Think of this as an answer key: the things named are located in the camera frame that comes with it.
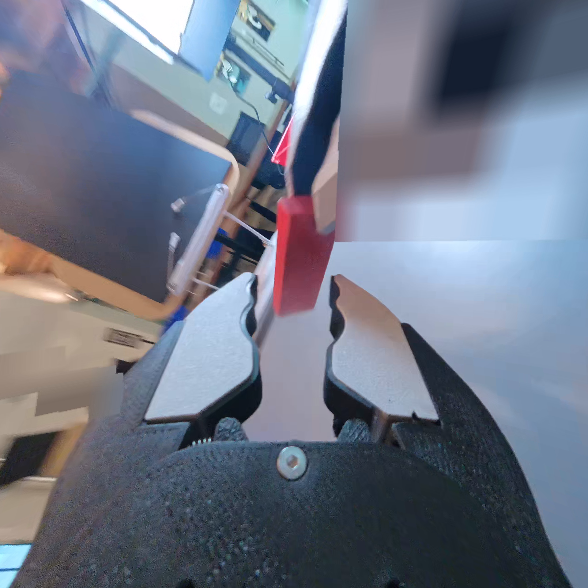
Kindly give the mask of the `black board on stand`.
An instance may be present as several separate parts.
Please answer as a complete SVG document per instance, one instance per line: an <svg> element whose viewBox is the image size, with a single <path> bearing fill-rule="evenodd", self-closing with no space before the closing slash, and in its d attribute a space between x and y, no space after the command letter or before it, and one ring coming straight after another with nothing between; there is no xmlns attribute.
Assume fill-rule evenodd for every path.
<svg viewBox="0 0 588 588"><path fill-rule="evenodd" d="M34 286L39 287L42 284L56 285L61 281L69 290L78 290L90 298L153 321L167 318L180 307L192 287L210 245L217 237L217 230L224 225L240 223L245 213L245 196L237 196L240 169L235 157L226 147L204 136L143 109L133 109L130 115L142 123L230 163L224 179L229 195L212 196L212 203L207 204L203 219L199 221L188 243L187 252L172 271L171 290L165 301L156 302L4 231L1 231L1 290L43 299L39 293L33 292L32 286L24 285L24 281L32 281Z"/></svg>

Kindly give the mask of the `studio light panel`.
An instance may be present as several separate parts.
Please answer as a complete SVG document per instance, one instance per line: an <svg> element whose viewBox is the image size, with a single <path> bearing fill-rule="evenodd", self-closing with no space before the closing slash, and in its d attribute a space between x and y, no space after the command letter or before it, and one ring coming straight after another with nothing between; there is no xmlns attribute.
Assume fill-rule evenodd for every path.
<svg viewBox="0 0 588 588"><path fill-rule="evenodd" d="M82 53L97 73L126 46L209 81L239 1L61 1Z"/></svg>

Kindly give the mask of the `light stand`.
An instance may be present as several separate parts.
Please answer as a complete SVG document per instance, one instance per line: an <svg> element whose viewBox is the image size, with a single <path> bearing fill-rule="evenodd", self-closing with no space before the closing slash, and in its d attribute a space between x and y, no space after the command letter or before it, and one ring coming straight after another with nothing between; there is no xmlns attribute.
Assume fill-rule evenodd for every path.
<svg viewBox="0 0 588 588"><path fill-rule="evenodd" d="M273 83L270 85L270 90L266 92L265 98L273 104L276 104L277 100L281 99L286 103L293 105L295 100L295 92L282 79L276 77L273 80Z"/></svg>

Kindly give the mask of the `red rectangular block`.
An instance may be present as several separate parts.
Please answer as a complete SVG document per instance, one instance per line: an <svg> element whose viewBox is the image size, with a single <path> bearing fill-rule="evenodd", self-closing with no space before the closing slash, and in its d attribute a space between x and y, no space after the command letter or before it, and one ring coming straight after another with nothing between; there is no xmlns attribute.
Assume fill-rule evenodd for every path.
<svg viewBox="0 0 588 588"><path fill-rule="evenodd" d="M334 231L318 232L312 196L277 203L273 309L287 316L314 308L334 246Z"/></svg>

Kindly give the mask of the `teal wall poster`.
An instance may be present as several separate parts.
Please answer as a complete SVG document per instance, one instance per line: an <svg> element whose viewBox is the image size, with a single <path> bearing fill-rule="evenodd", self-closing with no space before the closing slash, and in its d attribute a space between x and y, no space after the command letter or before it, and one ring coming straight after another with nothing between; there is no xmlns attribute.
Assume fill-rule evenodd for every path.
<svg viewBox="0 0 588 588"><path fill-rule="evenodd" d="M251 73L238 61L224 52L221 53L215 76L230 85L233 92L243 97L251 80Z"/></svg>

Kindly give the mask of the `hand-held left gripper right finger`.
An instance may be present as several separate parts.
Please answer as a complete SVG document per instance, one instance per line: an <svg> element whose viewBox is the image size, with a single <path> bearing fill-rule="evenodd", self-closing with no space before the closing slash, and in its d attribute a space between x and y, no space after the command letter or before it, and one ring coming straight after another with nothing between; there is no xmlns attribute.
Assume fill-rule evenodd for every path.
<svg viewBox="0 0 588 588"><path fill-rule="evenodd" d="M371 437L392 424L439 415L401 321L379 299L347 277L330 279L330 333L323 398L340 424L359 419Z"/></svg>

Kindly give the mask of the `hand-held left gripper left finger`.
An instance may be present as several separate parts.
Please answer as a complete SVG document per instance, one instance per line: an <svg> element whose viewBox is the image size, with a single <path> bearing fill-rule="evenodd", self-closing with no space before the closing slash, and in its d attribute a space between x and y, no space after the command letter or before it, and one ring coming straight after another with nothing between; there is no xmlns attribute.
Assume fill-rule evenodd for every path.
<svg viewBox="0 0 588 588"><path fill-rule="evenodd" d="M243 273L187 316L145 421L216 426L224 417L245 422L255 413L262 399L252 338L257 282L253 273Z"/></svg>

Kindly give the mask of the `red plastic bin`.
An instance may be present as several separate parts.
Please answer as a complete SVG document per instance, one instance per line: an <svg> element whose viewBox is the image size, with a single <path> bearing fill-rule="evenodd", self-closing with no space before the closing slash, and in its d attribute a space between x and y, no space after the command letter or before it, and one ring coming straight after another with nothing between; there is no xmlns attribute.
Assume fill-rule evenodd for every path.
<svg viewBox="0 0 588 588"><path fill-rule="evenodd" d="M292 128L292 117L289 118L288 124L285 126L283 134L273 151L271 162L285 168L288 161L288 150L290 145L290 131Z"/></svg>

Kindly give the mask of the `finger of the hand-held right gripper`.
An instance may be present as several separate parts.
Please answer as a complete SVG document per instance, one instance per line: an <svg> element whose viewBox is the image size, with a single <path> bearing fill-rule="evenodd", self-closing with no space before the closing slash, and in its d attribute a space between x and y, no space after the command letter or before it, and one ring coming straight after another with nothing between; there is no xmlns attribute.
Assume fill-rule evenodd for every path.
<svg viewBox="0 0 588 588"><path fill-rule="evenodd" d="M321 235L333 232L335 227L339 166L339 123L340 119L336 119L325 158L312 185L315 225L317 232Z"/></svg>

